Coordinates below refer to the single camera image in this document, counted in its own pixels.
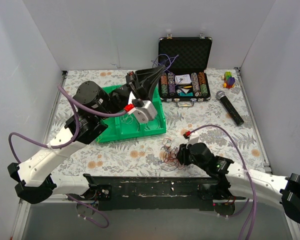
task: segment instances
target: floral pattern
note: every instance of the floral pattern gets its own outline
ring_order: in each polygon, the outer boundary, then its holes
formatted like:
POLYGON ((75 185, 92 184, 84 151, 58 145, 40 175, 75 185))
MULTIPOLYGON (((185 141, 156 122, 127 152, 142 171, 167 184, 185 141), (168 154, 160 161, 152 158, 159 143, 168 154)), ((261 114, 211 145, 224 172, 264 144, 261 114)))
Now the floral pattern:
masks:
MULTIPOLYGON (((175 103, 163 102, 166 117, 166 133, 149 137, 132 138, 106 143, 92 142, 58 166, 54 173, 79 175, 88 173, 94 176, 130 176, 130 177, 207 177, 200 168, 190 165, 183 169, 161 163, 163 139, 172 139, 172 146, 186 143, 183 134, 205 124, 219 125, 226 129, 238 144, 249 168, 263 171, 263 156, 256 141, 253 122, 248 113, 241 86, 236 72, 235 87, 223 88, 221 75, 226 70, 207 69, 211 100, 196 102, 194 107, 178 108, 175 103), (224 90, 237 109, 244 124, 236 126, 222 104, 216 99, 216 92, 224 90)), ((94 81, 101 87, 124 84, 128 70, 71 70, 65 80, 64 89, 73 96, 84 81, 94 81)), ((64 96, 60 97, 49 138, 52 139, 72 116, 71 107, 64 96)), ((240 163, 238 153, 228 137, 219 129, 207 127, 200 130, 200 141, 207 144, 215 155, 240 163)))

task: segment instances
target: black microphone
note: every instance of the black microphone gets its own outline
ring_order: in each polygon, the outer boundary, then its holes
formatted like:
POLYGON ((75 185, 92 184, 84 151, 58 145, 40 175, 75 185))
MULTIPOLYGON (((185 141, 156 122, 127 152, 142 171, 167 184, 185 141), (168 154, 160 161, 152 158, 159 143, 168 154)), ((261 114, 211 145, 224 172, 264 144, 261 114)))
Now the black microphone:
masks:
POLYGON ((226 94, 224 91, 218 91, 216 93, 216 98, 219 99, 222 103, 222 105, 225 107, 225 109, 228 111, 232 119, 235 121, 237 126, 240 126, 245 123, 245 121, 242 119, 242 117, 239 115, 235 107, 231 104, 229 99, 226 97, 226 94))

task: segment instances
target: green plastic bin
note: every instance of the green plastic bin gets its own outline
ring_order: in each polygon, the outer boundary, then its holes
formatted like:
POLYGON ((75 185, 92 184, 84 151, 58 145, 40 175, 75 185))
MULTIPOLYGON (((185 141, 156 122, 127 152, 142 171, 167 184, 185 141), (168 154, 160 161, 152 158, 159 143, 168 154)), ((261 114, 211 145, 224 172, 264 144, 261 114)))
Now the green plastic bin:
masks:
MULTIPOLYGON (((118 87, 120 86, 107 86, 103 89, 107 93, 110 93, 118 87)), ((150 121, 147 124, 138 123, 133 114, 130 116, 126 114, 124 116, 107 118, 103 121, 108 125, 108 128, 96 139, 96 142, 106 143, 110 141, 119 141, 123 139, 140 138, 166 133, 166 118, 159 97, 158 88, 156 88, 153 93, 152 103, 158 112, 153 121, 150 121)))

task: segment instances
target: gray floor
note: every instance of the gray floor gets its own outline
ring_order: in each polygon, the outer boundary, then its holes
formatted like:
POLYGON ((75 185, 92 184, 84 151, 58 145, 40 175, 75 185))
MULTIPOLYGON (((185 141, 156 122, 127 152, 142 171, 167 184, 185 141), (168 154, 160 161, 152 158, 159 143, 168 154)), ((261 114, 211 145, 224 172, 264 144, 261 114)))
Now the gray floor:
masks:
MULTIPOLYGON (((30 208, 22 239, 232 240, 238 239, 250 209, 228 220, 196 209, 113 210, 106 212, 110 226, 101 229, 77 217, 75 203, 39 203, 30 208)), ((94 218, 103 221, 99 216, 94 218)), ((292 239, 283 212, 258 204, 250 239, 292 239)))

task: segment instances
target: open case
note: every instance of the open case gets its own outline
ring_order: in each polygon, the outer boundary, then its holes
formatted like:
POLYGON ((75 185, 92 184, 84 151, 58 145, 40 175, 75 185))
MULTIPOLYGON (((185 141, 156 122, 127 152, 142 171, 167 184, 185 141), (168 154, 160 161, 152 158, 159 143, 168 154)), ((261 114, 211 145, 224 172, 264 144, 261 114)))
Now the open case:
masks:
POLYGON ((176 93, 174 95, 168 95, 163 94, 162 91, 162 84, 161 81, 159 82, 159 95, 162 101, 165 102, 192 102, 192 105, 198 101, 208 101, 211 99, 211 93, 209 88, 209 83, 207 79, 207 75, 205 73, 210 50, 212 45, 212 38, 211 37, 204 37, 203 34, 200 34, 200 37, 172 37, 171 34, 168 34, 167 37, 163 37, 159 39, 158 43, 158 63, 164 63, 168 66, 170 63, 167 60, 167 57, 164 56, 168 55, 170 58, 175 57, 178 55, 178 57, 174 60, 173 64, 170 66, 168 71, 166 71, 166 74, 169 74, 169 72, 173 73, 175 76, 180 75, 190 75, 192 73, 196 73, 197 75, 199 73, 204 73, 205 77, 205 87, 206 87, 206 93, 204 96, 200 92, 200 96, 184 96, 184 94, 179 95, 177 93, 178 85, 175 86, 176 93))

